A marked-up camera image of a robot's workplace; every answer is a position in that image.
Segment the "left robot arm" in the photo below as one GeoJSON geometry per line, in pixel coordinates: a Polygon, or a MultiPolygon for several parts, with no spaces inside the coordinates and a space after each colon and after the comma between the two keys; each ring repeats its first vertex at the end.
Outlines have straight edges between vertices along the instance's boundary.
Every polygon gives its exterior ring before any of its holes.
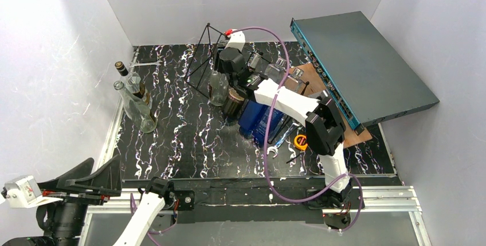
{"type": "Polygon", "coordinates": [[[152,223],[160,215],[177,220],[179,205],[174,183],[154,177],[144,188],[123,189],[121,161],[112,157],[98,169],[88,158],[66,173],[45,182],[32,175],[7,181],[1,189],[1,203],[12,209],[36,209],[41,236],[24,236],[8,240],[6,245],[89,245],[96,216],[120,219],[111,245],[142,245],[151,236],[152,223]]]}

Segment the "green wine bottle tan label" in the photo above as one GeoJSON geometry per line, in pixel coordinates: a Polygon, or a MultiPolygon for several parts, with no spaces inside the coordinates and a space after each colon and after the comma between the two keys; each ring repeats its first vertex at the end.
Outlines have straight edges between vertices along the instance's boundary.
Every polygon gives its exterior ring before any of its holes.
{"type": "Polygon", "coordinates": [[[238,84],[235,87],[229,85],[228,96],[224,102],[223,114],[227,118],[236,120],[245,100],[256,89],[254,80],[259,77],[256,69],[261,62],[261,57],[261,52],[252,52],[248,59],[243,56],[243,70],[238,75],[238,84]]]}

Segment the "blue square bottle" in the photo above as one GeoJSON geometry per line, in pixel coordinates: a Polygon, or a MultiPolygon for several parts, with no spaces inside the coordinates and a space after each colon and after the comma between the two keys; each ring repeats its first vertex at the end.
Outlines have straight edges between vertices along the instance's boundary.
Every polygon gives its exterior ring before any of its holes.
{"type": "MultiPolygon", "coordinates": [[[[284,77],[287,62],[285,59],[279,57],[275,63],[267,66],[264,74],[275,83],[279,84],[284,77]]],[[[245,138],[250,139],[253,136],[254,129],[258,126],[261,118],[264,116],[268,106],[256,103],[255,101],[248,101],[238,124],[240,125],[239,133],[245,138]]]]}
{"type": "MultiPolygon", "coordinates": [[[[301,93],[302,89],[304,88],[304,82],[302,81],[301,77],[304,74],[304,71],[296,68],[292,73],[288,75],[285,79],[284,87],[290,91],[301,93]]],[[[258,126],[253,131],[253,139],[255,144],[261,149],[264,145],[264,136],[267,127],[267,120],[269,114],[269,107],[265,111],[264,116],[261,118],[258,126]]],[[[272,137],[274,130],[280,123],[284,113],[277,110],[276,108],[273,110],[273,114],[271,117],[270,128],[269,128],[269,137],[272,137]]]]}

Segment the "dark-capped clear bottle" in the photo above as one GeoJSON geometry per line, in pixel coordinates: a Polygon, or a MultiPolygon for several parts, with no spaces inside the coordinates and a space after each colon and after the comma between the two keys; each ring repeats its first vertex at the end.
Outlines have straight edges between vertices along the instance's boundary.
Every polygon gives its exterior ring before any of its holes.
{"type": "Polygon", "coordinates": [[[136,72],[130,72],[122,61],[115,62],[115,68],[121,75],[120,80],[125,84],[128,90],[134,96],[142,99],[148,104],[150,101],[150,94],[146,90],[140,75],[136,72]]]}

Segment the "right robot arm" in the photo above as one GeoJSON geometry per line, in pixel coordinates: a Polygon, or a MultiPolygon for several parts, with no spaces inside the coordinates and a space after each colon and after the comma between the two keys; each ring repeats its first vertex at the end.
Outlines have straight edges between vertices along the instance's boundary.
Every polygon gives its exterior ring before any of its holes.
{"type": "Polygon", "coordinates": [[[327,99],[300,95],[276,83],[268,75],[249,68],[238,48],[225,47],[218,51],[216,71],[224,74],[229,85],[243,98],[269,106],[270,113],[279,110],[305,128],[308,147],[319,156],[325,174],[325,187],[313,195],[291,199],[281,195],[270,184],[272,194],[285,202],[304,203],[325,197],[329,206],[341,205],[352,189],[352,175],[347,171],[344,154],[346,130],[336,105],[327,99]]]}

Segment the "short clear glass bottle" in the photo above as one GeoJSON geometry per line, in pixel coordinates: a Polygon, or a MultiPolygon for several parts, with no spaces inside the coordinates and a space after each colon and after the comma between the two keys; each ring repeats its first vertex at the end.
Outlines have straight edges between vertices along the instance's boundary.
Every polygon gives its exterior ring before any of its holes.
{"type": "Polygon", "coordinates": [[[228,96],[229,82],[225,74],[212,70],[209,79],[209,100],[214,106],[222,106],[228,96]]]}

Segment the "tall clear glass bottle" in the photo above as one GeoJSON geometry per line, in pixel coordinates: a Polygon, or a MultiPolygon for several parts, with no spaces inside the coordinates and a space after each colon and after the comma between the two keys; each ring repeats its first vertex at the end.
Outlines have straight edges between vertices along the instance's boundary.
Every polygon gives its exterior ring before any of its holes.
{"type": "Polygon", "coordinates": [[[122,81],[115,81],[113,87],[120,94],[124,112],[133,125],[143,133],[153,132],[156,129],[157,121],[148,105],[133,95],[122,81]]]}

